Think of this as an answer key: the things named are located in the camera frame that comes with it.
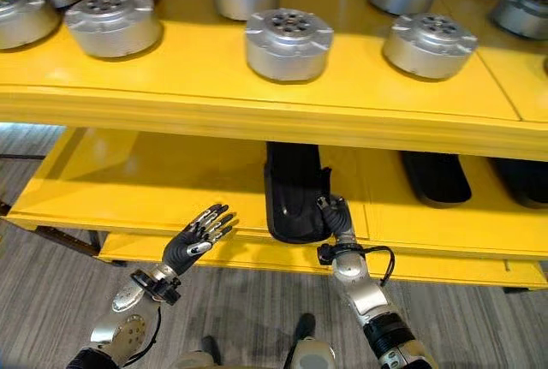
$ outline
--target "yellow shelf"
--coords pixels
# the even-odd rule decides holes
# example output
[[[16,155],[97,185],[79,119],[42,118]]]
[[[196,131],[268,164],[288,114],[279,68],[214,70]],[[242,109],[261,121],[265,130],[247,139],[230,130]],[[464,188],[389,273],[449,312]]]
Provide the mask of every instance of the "yellow shelf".
[[[372,244],[407,252],[548,259],[548,211],[516,204],[487,159],[460,157],[472,198],[440,210],[417,202],[398,152],[356,152]]]
[[[520,38],[487,17],[498,0],[441,0],[451,16],[479,37],[479,57],[524,121],[548,122],[548,41]]]
[[[40,45],[0,53],[0,120],[548,160],[546,125],[520,121],[480,54],[450,80],[416,80],[382,58],[393,18],[365,0],[282,5],[337,32],[314,82],[254,74],[243,24],[221,19],[211,0],[161,0],[164,39],[143,57],[88,57],[64,26]],[[450,12],[444,0],[432,10]],[[513,54],[509,64],[521,61]]]
[[[169,241],[167,236],[109,234],[98,257],[159,261]],[[371,275],[382,277],[388,257],[381,253],[371,253],[366,259]],[[324,275],[331,273],[329,267],[318,263],[314,245],[290,246],[272,238],[265,238],[261,243],[245,242],[231,239],[230,235],[204,255],[198,265]],[[517,260],[505,262],[496,259],[458,259],[397,253],[392,278],[419,282],[548,288],[548,282],[538,263]]]
[[[548,211],[514,203],[487,161],[463,157],[473,189],[466,204],[418,202],[395,152],[321,146],[332,190],[350,202],[361,243],[398,252],[548,259]],[[238,240],[266,228],[265,145],[251,140],[70,128],[27,184],[7,219],[112,233],[173,235],[214,202],[238,212]]]

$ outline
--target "black foot pad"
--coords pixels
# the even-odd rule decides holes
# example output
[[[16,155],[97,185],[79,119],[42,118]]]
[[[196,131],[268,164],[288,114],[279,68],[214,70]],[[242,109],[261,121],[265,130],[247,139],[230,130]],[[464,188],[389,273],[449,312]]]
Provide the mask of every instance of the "black foot pad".
[[[548,162],[491,158],[508,193],[527,208],[548,208]]]
[[[450,208],[472,198],[457,155],[400,152],[417,199],[434,208]]]
[[[215,365],[221,366],[223,364],[223,358],[221,357],[221,350],[217,344],[217,340],[213,336],[202,337],[202,352],[206,352],[211,355]]]
[[[267,142],[265,166],[268,230],[279,241],[308,243],[329,238],[316,200],[330,194],[329,168],[316,145]]]

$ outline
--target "metal bracket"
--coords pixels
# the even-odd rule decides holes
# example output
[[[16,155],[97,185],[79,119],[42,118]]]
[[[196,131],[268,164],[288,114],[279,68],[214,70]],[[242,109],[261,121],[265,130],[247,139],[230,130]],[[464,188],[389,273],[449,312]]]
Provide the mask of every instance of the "metal bracket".
[[[11,206],[0,200],[0,217],[5,217],[11,211]]]
[[[512,288],[512,287],[503,287],[503,292],[505,294],[522,294],[523,292],[529,292],[529,288]]]
[[[68,247],[73,251],[83,253],[87,256],[98,256],[100,249],[97,249],[94,245],[81,241],[69,234],[62,232],[59,229],[52,228],[51,226],[38,226],[32,233],[42,236],[48,241],[53,241],[64,247]]]
[[[19,153],[0,153],[0,159],[29,159],[42,161],[45,159],[45,155],[21,155]]]

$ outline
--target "silver robotic forearm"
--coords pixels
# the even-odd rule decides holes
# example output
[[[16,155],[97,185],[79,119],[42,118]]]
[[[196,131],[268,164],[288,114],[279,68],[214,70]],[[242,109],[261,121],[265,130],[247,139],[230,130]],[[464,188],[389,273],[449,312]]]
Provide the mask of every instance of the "silver robotic forearm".
[[[156,281],[177,278],[165,264],[154,266],[148,275]],[[117,366],[124,366],[145,341],[160,301],[133,280],[128,282],[114,297],[109,312],[97,322],[88,347],[109,355]]]
[[[334,247],[324,245],[324,251],[320,248],[320,262],[332,262],[340,291],[363,328],[378,363],[383,369],[437,368],[397,307],[370,277],[364,258],[366,250],[356,240],[346,202],[340,199],[330,204],[326,199],[320,199],[319,207],[337,239]]]

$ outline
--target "lower shelf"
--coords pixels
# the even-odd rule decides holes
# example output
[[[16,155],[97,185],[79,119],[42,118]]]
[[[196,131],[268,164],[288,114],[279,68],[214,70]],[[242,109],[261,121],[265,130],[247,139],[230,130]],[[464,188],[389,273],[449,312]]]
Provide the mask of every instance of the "lower shelf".
[[[316,258],[316,245],[286,245],[271,239],[220,241],[204,255],[198,265],[253,270],[331,273]],[[169,236],[109,234],[98,256],[101,259],[159,261]],[[367,266],[373,277],[382,277],[388,263],[383,253],[367,255]],[[524,288],[548,288],[543,271],[533,261],[503,261],[396,254],[393,279],[417,282],[461,283]]]
[[[439,210],[413,196],[395,151],[321,146],[320,155],[362,244],[434,257],[548,259],[548,211],[516,204],[486,158],[461,157],[473,197]],[[264,164],[259,141],[68,128],[7,219],[26,229],[169,236],[224,202],[238,213],[237,235],[261,239]]]

